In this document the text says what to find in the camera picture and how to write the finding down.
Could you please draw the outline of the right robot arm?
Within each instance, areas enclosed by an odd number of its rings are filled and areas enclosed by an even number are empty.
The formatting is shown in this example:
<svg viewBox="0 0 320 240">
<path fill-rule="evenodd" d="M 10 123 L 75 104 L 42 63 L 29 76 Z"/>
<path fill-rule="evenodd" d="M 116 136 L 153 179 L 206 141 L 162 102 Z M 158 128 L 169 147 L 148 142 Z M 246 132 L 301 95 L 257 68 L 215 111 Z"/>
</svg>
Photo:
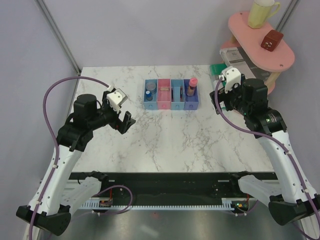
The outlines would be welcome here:
<svg viewBox="0 0 320 240">
<path fill-rule="evenodd" d="M 320 218 L 320 195 L 301 169 L 282 115 L 269 107 L 268 88 L 260 79 L 228 82 L 221 77 L 210 93 L 215 111 L 233 128 L 254 135 L 266 152 L 279 187 L 271 187 L 243 171 L 233 177 L 229 191 L 244 193 L 268 207 L 281 226 L 315 216 Z"/>
</svg>

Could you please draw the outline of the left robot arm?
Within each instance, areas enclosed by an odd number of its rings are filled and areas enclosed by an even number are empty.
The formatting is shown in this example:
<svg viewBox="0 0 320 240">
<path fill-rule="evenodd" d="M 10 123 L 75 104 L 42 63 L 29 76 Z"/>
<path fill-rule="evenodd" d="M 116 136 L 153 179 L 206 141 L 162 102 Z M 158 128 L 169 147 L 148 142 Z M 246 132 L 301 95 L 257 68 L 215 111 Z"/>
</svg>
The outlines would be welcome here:
<svg viewBox="0 0 320 240">
<path fill-rule="evenodd" d="M 81 94 L 73 103 L 73 112 L 59 129 L 53 159 L 28 205 L 20 206 L 16 216 L 53 235 L 60 236 L 68 227 L 72 215 L 89 198 L 106 196 L 110 191 L 108 176 L 98 171 L 87 174 L 84 181 L 67 195 L 65 186 L 71 172 L 93 138 L 95 130 L 109 125 L 124 134 L 136 122 L 130 112 L 120 120 L 121 106 L 127 95 L 120 89 L 105 91 L 102 105 L 93 94 Z"/>
</svg>

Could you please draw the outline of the pink cap brown bottle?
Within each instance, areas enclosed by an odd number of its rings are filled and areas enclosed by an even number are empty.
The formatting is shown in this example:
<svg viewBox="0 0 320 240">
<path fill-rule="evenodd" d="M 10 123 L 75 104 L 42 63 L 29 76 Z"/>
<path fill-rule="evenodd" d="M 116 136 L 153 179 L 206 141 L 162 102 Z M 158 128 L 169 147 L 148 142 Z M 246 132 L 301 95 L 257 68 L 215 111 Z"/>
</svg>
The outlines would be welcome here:
<svg viewBox="0 0 320 240">
<path fill-rule="evenodd" d="M 198 79 L 197 78 L 193 77 L 193 78 L 191 78 L 189 80 L 187 93 L 186 93 L 186 95 L 188 97 L 192 97 L 195 94 L 195 90 L 196 90 L 197 84 L 198 84 Z"/>
</svg>

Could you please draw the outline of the clear tub of paper clips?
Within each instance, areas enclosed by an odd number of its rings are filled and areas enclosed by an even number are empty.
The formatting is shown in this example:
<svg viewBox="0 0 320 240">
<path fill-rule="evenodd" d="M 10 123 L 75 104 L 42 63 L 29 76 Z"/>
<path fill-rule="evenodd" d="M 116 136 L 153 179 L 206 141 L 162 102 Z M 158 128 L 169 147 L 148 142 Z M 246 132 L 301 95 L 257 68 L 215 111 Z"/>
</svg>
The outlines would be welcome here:
<svg viewBox="0 0 320 240">
<path fill-rule="evenodd" d="M 152 95 L 156 95 L 157 93 L 157 83 L 154 81 L 148 81 L 145 84 L 145 91 L 149 91 Z"/>
</svg>

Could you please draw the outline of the blue cap glue bottle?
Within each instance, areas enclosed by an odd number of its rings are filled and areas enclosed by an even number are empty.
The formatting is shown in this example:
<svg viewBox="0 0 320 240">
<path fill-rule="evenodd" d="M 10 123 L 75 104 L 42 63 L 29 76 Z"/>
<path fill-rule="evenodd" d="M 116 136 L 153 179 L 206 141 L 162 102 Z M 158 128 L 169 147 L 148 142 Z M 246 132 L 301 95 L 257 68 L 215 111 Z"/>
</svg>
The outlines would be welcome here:
<svg viewBox="0 0 320 240">
<path fill-rule="evenodd" d="M 149 90 L 147 90 L 146 92 L 145 92 L 145 96 L 146 96 L 146 100 L 147 101 L 152 101 L 153 100 L 153 93 L 151 92 L 151 91 L 149 91 Z"/>
</svg>

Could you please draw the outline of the red mechanical pencil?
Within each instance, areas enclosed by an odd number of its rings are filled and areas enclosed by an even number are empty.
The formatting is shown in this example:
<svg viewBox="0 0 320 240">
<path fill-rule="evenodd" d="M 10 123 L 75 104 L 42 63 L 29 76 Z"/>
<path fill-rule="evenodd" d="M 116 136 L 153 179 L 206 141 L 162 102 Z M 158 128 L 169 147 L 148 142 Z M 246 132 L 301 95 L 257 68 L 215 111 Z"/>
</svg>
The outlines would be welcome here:
<svg viewBox="0 0 320 240">
<path fill-rule="evenodd" d="M 172 87 L 172 88 L 171 88 L 171 102 L 172 102 L 172 103 L 175 101 L 174 96 L 175 96 L 175 94 L 174 94 L 174 88 Z"/>
</svg>

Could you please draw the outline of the red pen clear cap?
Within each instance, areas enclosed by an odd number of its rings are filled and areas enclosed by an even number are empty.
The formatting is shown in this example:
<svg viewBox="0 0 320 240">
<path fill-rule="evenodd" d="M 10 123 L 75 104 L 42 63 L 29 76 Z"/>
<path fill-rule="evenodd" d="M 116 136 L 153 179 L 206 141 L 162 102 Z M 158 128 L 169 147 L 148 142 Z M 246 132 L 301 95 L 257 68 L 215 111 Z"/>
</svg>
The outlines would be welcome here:
<svg viewBox="0 0 320 240">
<path fill-rule="evenodd" d="M 180 102 L 183 102 L 184 101 L 184 98 L 183 98 L 183 86 L 180 86 L 180 88 L 179 88 L 179 101 Z"/>
</svg>

